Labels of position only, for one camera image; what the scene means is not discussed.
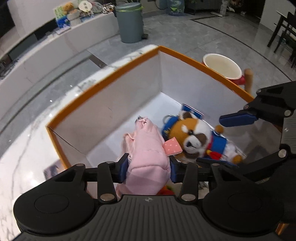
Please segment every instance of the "trash can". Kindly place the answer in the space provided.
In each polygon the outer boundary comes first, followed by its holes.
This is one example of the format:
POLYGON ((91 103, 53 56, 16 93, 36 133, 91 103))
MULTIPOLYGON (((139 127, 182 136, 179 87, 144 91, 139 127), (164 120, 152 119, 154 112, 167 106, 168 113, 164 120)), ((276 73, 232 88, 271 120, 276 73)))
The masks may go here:
POLYGON ((135 43, 142 40, 142 5, 139 2, 122 4, 115 8, 121 41, 135 43))

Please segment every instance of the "blue tag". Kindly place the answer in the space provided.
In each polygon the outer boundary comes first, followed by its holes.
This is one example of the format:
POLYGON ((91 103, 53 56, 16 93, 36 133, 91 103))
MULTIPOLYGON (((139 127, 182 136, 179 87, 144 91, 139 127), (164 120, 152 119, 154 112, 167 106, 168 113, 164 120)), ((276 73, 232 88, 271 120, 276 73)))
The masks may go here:
POLYGON ((201 119, 202 120, 202 117, 203 117, 203 114, 200 113, 199 111, 191 108, 190 106, 186 105, 186 104, 182 104, 182 109, 181 110, 184 110, 184 111, 189 111, 191 112, 192 114, 194 114, 197 118, 201 119))

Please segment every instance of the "metal screw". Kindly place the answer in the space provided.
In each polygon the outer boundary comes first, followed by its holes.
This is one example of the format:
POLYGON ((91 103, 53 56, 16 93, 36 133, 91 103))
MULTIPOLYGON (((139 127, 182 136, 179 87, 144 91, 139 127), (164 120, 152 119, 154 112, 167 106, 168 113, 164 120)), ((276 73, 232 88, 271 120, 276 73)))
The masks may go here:
POLYGON ((281 149, 278 155, 280 158, 284 158, 287 155, 287 151, 285 149, 281 149))
POLYGON ((196 196, 193 195, 193 194, 183 194, 181 196, 181 199, 184 200, 184 201, 186 201, 186 202, 191 202, 191 201, 193 201, 193 200, 196 199, 196 196))
POLYGON ((100 199, 102 199, 103 201, 106 201, 106 202, 111 201, 114 198, 115 198, 115 196, 111 193, 105 193, 100 196, 100 199))
POLYGON ((286 111, 285 111, 285 116, 290 116, 291 113, 292 113, 291 110, 286 110, 286 111))

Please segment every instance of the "blue gripper pad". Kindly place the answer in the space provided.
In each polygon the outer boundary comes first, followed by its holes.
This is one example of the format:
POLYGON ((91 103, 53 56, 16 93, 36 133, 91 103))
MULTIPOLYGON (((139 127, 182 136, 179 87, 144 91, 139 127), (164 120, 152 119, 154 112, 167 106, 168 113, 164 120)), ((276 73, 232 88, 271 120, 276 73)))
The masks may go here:
POLYGON ((126 180, 126 173, 128 171, 128 158, 126 158, 120 165, 119 169, 119 180, 124 182, 126 180))
POLYGON ((253 124, 256 120, 258 120, 256 116, 248 113, 234 113, 220 116, 219 123, 224 127, 246 126, 253 124))
POLYGON ((173 183, 177 182, 177 167, 170 160, 170 179, 173 183))

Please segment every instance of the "clothing item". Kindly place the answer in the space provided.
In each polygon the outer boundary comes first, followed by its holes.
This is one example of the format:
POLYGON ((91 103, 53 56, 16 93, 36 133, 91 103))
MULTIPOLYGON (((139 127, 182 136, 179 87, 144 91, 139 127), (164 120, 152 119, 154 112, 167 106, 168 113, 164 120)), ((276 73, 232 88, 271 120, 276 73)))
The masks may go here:
POLYGON ((129 153, 125 183, 116 193, 156 195, 170 178, 170 161, 163 148, 164 139, 158 127, 148 118, 138 119, 136 129, 123 137, 123 153, 129 153))

